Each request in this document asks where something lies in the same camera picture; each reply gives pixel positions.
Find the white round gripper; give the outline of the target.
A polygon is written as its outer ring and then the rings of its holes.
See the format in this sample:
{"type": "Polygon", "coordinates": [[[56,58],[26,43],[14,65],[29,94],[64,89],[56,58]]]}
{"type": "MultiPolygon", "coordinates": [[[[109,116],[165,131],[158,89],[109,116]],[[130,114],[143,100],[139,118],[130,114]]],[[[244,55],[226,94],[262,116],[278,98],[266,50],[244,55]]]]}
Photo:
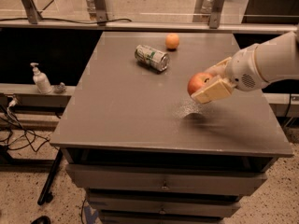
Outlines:
{"type": "Polygon", "coordinates": [[[263,79],[255,61],[257,48],[258,44],[253,44],[241,49],[232,58],[225,58],[208,67],[204,75],[213,78],[192,94],[192,99],[197,103],[206,104],[229,97],[235,87],[240,91],[255,91],[267,87],[269,83],[263,79]]]}

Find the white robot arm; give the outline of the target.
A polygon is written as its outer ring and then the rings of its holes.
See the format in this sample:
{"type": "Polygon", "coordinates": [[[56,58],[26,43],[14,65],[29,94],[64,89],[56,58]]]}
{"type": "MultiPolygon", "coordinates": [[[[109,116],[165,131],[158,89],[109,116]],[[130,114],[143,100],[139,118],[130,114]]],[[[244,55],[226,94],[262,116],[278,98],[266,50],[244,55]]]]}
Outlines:
{"type": "Polygon", "coordinates": [[[298,32],[241,49],[232,57],[197,73],[187,91],[200,104],[227,98],[234,90],[256,91],[274,82],[299,78],[298,32]]]}

